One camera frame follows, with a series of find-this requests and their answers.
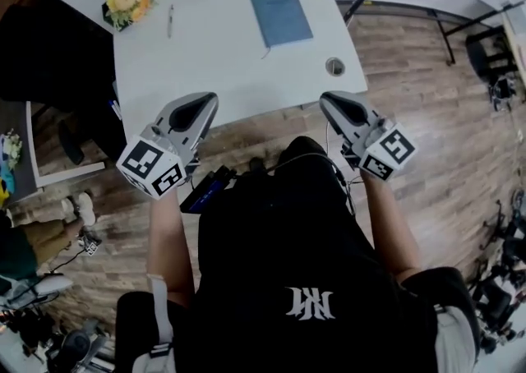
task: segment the small round hole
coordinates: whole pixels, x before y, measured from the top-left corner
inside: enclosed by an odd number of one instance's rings
[[[345,65],[338,58],[330,58],[325,64],[325,69],[332,76],[342,76],[345,72]]]

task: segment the pen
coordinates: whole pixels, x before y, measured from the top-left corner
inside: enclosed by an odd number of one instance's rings
[[[173,22],[173,5],[170,5],[168,10],[168,38],[172,38],[172,22]]]

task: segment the khaki pants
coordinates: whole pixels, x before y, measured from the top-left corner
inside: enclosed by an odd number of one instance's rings
[[[58,255],[70,242],[64,231],[64,224],[59,219],[47,223],[32,223],[21,228],[33,248],[38,266]]]

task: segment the blue notebook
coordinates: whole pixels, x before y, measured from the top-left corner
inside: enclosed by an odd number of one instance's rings
[[[251,0],[267,48],[312,39],[299,0]]]

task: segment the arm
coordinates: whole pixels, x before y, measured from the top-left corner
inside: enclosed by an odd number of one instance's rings
[[[420,252],[387,182],[362,171],[375,250],[399,283],[420,272]]]
[[[189,306],[195,290],[177,188],[151,203],[147,271],[164,278],[170,301]]]

